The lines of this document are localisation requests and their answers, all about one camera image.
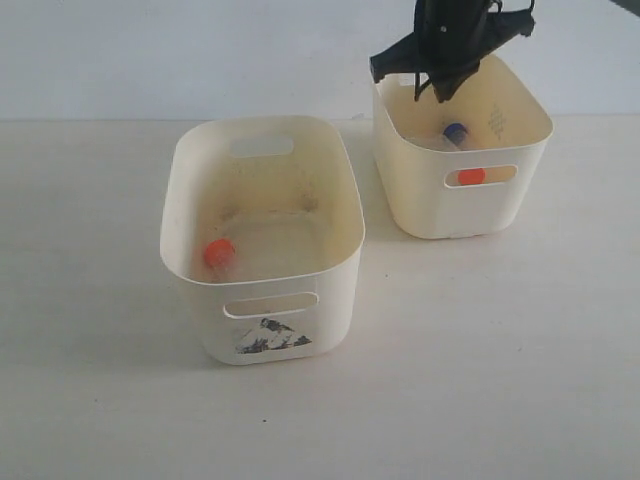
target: white plastic bin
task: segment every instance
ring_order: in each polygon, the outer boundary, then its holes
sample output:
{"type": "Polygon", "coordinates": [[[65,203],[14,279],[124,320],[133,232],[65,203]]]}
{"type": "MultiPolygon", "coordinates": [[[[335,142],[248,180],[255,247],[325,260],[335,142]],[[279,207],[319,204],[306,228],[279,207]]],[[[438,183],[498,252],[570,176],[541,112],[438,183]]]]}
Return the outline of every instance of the white plastic bin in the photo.
{"type": "Polygon", "coordinates": [[[553,132],[553,123],[516,75],[486,57],[449,102],[425,91],[414,102],[413,76],[374,85],[374,153],[396,223],[427,239],[497,232],[515,219],[553,132]],[[479,150],[423,148],[462,123],[479,150]],[[484,182],[461,186],[459,172],[483,169],[484,182]]]}
{"type": "Polygon", "coordinates": [[[234,365],[317,355],[351,323],[364,240],[338,131],[311,117],[204,123],[178,142],[160,252],[206,350],[234,365]],[[212,270],[209,242],[233,262],[212,270]]]}

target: white wall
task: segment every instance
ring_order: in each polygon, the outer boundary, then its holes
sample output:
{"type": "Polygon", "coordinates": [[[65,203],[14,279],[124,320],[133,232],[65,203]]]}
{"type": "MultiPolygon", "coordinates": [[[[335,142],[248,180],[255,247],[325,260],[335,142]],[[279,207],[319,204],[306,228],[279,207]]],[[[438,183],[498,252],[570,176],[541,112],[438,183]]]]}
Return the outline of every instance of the white wall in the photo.
{"type": "MultiPolygon", "coordinates": [[[[413,5],[3,0],[0,118],[368,116],[368,57],[409,33],[413,5]]],[[[637,18],[608,0],[538,0],[535,17],[499,54],[550,112],[640,112],[637,18]]]]}

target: white table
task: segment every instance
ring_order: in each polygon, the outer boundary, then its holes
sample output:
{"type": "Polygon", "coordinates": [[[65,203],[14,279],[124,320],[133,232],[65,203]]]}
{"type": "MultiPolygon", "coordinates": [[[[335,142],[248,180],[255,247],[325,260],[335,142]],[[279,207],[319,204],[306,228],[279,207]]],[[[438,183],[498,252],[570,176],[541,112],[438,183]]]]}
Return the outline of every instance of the white table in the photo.
{"type": "Polygon", "coordinates": [[[516,222],[392,222],[368,121],[352,330],[210,360],[158,254],[194,123],[0,124],[0,479],[640,478],[640,117],[556,118],[516,222]]]}

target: bin handle hole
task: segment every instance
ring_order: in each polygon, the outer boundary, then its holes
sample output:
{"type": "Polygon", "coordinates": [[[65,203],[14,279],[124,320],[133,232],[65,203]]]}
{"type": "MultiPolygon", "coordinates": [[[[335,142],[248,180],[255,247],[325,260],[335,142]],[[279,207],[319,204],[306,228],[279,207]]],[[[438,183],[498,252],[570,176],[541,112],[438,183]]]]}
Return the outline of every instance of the bin handle hole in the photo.
{"type": "Polygon", "coordinates": [[[452,188],[475,187],[506,183],[516,176],[518,167],[502,165],[499,167],[465,168],[450,172],[445,178],[445,185],[452,188]]]}
{"type": "Polygon", "coordinates": [[[233,141],[229,150],[234,158],[290,155],[293,152],[293,139],[287,135],[241,138],[233,141]]]}
{"type": "Polygon", "coordinates": [[[319,302],[317,294],[312,292],[279,295],[275,297],[252,298],[238,300],[223,307],[224,314],[236,320],[260,318],[268,315],[274,317],[303,312],[319,302]]]}

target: sticker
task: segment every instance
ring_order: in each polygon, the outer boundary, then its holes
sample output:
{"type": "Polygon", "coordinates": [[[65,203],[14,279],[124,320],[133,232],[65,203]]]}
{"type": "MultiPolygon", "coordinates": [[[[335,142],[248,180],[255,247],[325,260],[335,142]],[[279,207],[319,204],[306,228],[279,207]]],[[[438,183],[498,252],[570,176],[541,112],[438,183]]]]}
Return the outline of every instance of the sticker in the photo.
{"type": "Polygon", "coordinates": [[[236,352],[241,355],[262,353],[269,350],[286,350],[311,343],[306,336],[296,333],[286,325],[263,318],[260,324],[244,333],[236,352]]]}

